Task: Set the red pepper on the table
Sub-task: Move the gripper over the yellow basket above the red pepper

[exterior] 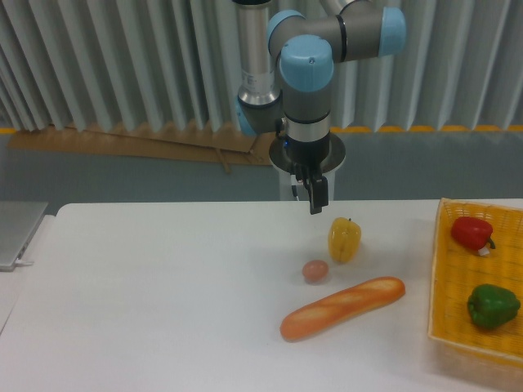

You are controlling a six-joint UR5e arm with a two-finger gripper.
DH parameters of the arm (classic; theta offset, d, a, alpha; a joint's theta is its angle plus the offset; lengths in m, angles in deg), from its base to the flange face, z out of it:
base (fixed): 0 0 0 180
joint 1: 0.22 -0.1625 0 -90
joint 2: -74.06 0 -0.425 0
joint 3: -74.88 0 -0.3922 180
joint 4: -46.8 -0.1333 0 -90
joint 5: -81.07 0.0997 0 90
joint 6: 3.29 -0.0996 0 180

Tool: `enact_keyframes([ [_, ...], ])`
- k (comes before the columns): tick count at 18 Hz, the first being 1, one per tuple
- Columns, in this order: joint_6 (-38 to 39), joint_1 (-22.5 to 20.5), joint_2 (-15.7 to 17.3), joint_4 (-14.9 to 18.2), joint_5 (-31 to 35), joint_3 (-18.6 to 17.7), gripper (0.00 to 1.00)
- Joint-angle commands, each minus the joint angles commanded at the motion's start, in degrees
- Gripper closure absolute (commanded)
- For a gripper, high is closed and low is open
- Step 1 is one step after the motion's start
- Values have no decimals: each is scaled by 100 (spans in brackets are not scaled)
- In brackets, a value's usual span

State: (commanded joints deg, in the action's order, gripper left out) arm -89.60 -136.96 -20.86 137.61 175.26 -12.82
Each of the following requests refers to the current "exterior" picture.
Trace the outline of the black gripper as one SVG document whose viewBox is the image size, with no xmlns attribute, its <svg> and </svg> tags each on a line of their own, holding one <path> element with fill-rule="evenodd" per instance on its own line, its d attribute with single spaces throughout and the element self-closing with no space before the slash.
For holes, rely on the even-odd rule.
<svg viewBox="0 0 523 392">
<path fill-rule="evenodd" d="M 303 142 L 287 137 L 285 152 L 291 162 L 293 174 L 309 194 L 310 214 L 319 214 L 329 205 L 328 180 L 322 174 L 320 165 L 329 154 L 329 137 Z"/>
</svg>

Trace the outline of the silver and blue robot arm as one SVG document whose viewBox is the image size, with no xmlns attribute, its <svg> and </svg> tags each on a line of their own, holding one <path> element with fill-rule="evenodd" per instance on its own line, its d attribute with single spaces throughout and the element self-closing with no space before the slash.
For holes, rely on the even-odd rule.
<svg viewBox="0 0 523 392">
<path fill-rule="evenodd" d="M 370 1 L 323 1 L 327 15 L 309 20 L 294 10 L 270 13 L 268 1 L 237 1 L 242 82 L 235 102 L 250 136 L 275 134 L 270 162 L 288 175 L 289 194 L 306 192 L 311 214 L 329 205 L 329 175 L 344 162 L 332 136 L 334 70 L 344 62 L 381 58 L 405 47 L 407 24 L 398 7 Z"/>
</svg>

